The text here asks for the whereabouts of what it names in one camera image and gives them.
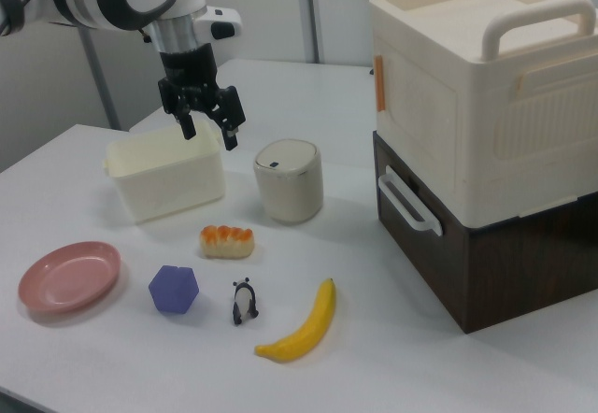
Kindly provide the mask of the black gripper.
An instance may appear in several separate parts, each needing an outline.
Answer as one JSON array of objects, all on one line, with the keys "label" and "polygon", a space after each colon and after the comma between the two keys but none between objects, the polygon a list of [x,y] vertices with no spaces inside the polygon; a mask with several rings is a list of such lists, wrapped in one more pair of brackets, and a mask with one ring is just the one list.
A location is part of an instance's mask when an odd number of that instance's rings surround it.
[{"label": "black gripper", "polygon": [[238,128],[246,117],[236,87],[218,87],[212,45],[182,53],[161,52],[160,57],[165,77],[158,88],[164,112],[176,119],[183,137],[190,140],[196,136],[191,109],[207,110],[207,116],[221,129],[225,149],[236,148]]}]

